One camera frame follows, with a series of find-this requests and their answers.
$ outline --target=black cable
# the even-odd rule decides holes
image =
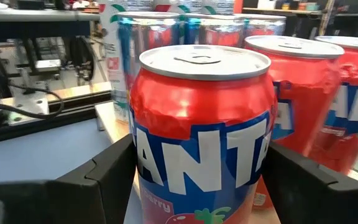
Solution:
[[[23,86],[18,86],[18,85],[12,84],[12,83],[9,83],[8,85],[12,86],[12,87],[15,87],[15,88],[20,88],[22,90],[41,91],[41,92],[44,92],[44,93],[52,94],[53,96],[55,96],[60,101],[60,107],[56,112],[53,112],[53,113],[50,113],[50,114],[31,113],[31,112],[28,112],[28,111],[17,109],[16,107],[13,107],[13,106],[2,105],[2,104],[0,104],[0,110],[16,112],[16,113],[23,114],[24,116],[28,116],[28,117],[31,117],[31,118],[50,119],[50,118],[54,118],[57,115],[59,115],[64,109],[63,99],[59,95],[57,95],[56,93],[54,93],[52,91],[44,90],[44,89],[41,89],[41,88],[23,87]]]
[[[38,118],[38,119],[54,118],[54,117],[56,117],[57,115],[59,115],[63,111],[63,109],[64,109],[63,99],[59,95],[57,95],[56,93],[54,93],[52,91],[49,91],[49,90],[44,90],[44,89],[41,89],[41,88],[23,87],[23,86],[18,86],[18,85],[15,85],[15,84],[11,83],[10,80],[8,79],[8,77],[7,77],[7,72],[5,70],[4,65],[1,62],[1,59],[0,59],[0,78],[2,79],[1,80],[2,82],[6,82],[7,85],[15,87],[15,88],[20,88],[22,90],[41,91],[41,92],[44,92],[44,93],[52,94],[60,102],[59,109],[56,112],[53,112],[53,113],[50,113],[50,114],[35,114],[35,113],[28,112],[28,111],[17,109],[17,108],[15,108],[13,106],[2,105],[2,104],[0,104],[0,110],[12,111],[12,112],[16,112],[16,113],[19,113],[19,114],[23,114],[24,116],[28,116],[28,117],[31,117],[31,118]]]
[[[94,76],[94,52],[87,41],[87,39],[83,36],[81,37],[74,37],[70,40],[69,44],[69,51],[70,51],[70,57],[71,61],[73,62],[73,65],[76,69],[76,71],[79,73],[79,69],[83,67],[83,63],[86,61],[90,61],[90,74],[89,77],[82,77],[85,81],[91,81]]]

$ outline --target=can lid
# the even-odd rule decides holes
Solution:
[[[338,58],[342,47],[334,44],[277,35],[256,35],[246,38],[246,45],[271,52],[301,58]]]
[[[190,80],[238,80],[256,77],[269,69],[268,57],[251,50],[218,45],[174,45],[143,52],[145,69]]]
[[[235,14],[235,16],[240,16],[244,19],[262,19],[270,21],[285,21],[285,16],[273,16],[273,15],[261,15],[261,14]]]
[[[220,20],[238,20],[244,19],[241,16],[237,15],[206,15],[200,13],[186,13],[187,18],[197,18],[197,19],[220,19]]]
[[[316,40],[331,44],[338,44],[341,47],[358,49],[358,37],[341,37],[341,36],[320,36]]]
[[[117,15],[119,17],[134,18],[134,19],[176,19],[180,17],[180,14],[175,12],[149,12],[149,11],[118,12]]]

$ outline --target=pull tab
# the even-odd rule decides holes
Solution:
[[[292,48],[292,49],[302,49],[302,46],[300,43],[298,44],[298,43],[283,42],[283,43],[279,44],[278,46]]]
[[[212,64],[212,63],[218,63],[221,61],[217,57],[211,57],[211,56],[200,55],[200,54],[181,55],[181,56],[174,57],[174,59],[181,60],[184,62],[194,63],[194,64],[198,64],[198,65],[208,65],[208,64]]]

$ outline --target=gray surface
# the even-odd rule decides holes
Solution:
[[[0,22],[98,21],[99,15],[78,11],[0,9]]]
[[[111,145],[94,119],[0,142],[0,181],[56,179]],[[132,188],[124,224],[141,224]]]

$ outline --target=can rim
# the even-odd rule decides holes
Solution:
[[[202,74],[202,72],[199,73],[181,73],[181,72],[173,72],[173,71],[167,71],[161,68],[155,68],[152,67],[144,62],[144,59],[148,56],[153,54],[154,52],[158,52],[160,50],[168,50],[169,48],[172,49],[179,49],[183,48],[184,46],[190,47],[190,46],[197,46],[197,47],[215,47],[217,49],[223,49],[223,50],[230,50],[234,52],[247,52],[248,54],[255,55],[264,63],[263,67],[260,67],[257,71],[251,71],[251,72],[242,72],[242,73],[236,73],[231,75],[212,75],[212,74]],[[171,46],[165,46],[165,47],[158,47],[155,49],[146,50],[145,52],[141,53],[139,56],[139,61],[142,66],[142,68],[154,72],[158,75],[163,75],[166,77],[172,77],[172,78],[181,78],[181,79],[187,79],[187,80],[199,80],[199,81],[230,81],[230,80],[241,80],[246,78],[252,78],[257,77],[260,75],[263,75],[267,73],[269,70],[269,67],[272,64],[272,61],[264,54],[254,52],[252,50],[247,49],[241,49],[237,47],[227,47],[227,46],[221,46],[221,45],[200,45],[200,44],[191,44],[191,45],[171,45]]]
[[[187,18],[197,18],[197,19],[220,19],[220,20],[236,20],[243,19],[241,16],[237,15],[206,15],[200,13],[186,13]]]
[[[291,56],[291,57],[298,57],[298,58],[336,59],[336,58],[339,58],[340,56],[345,54],[345,51],[341,46],[338,46],[338,45],[335,45],[335,44],[330,44],[330,43],[325,43],[325,42],[322,42],[322,43],[327,44],[328,47],[335,48],[337,50],[337,54],[308,54],[308,53],[302,53],[302,52],[287,52],[287,51],[284,51],[284,50],[275,50],[275,49],[270,49],[268,47],[255,45],[255,44],[253,44],[251,42],[251,40],[253,40],[253,39],[267,38],[267,37],[271,38],[271,37],[283,37],[283,36],[255,35],[255,36],[252,36],[252,37],[246,37],[245,42],[246,42],[246,45],[248,45],[249,47],[253,47],[255,49],[264,50],[266,52],[273,53],[273,54],[285,55],[285,56]]]
[[[349,39],[349,40],[352,39],[352,40],[358,41],[358,37],[318,36],[318,37],[315,37],[315,39],[318,41],[324,42],[324,43],[336,44],[341,47],[358,50],[358,44],[347,44],[347,43],[343,43],[340,41],[332,40],[332,39]]]
[[[117,15],[119,17],[134,18],[134,19],[176,19],[180,17],[180,14],[175,12],[150,12],[150,11],[118,12]]]
[[[260,14],[238,13],[234,15],[240,16],[241,18],[244,19],[261,19],[261,20],[270,20],[270,21],[285,21],[287,19],[285,16],[260,15]]]

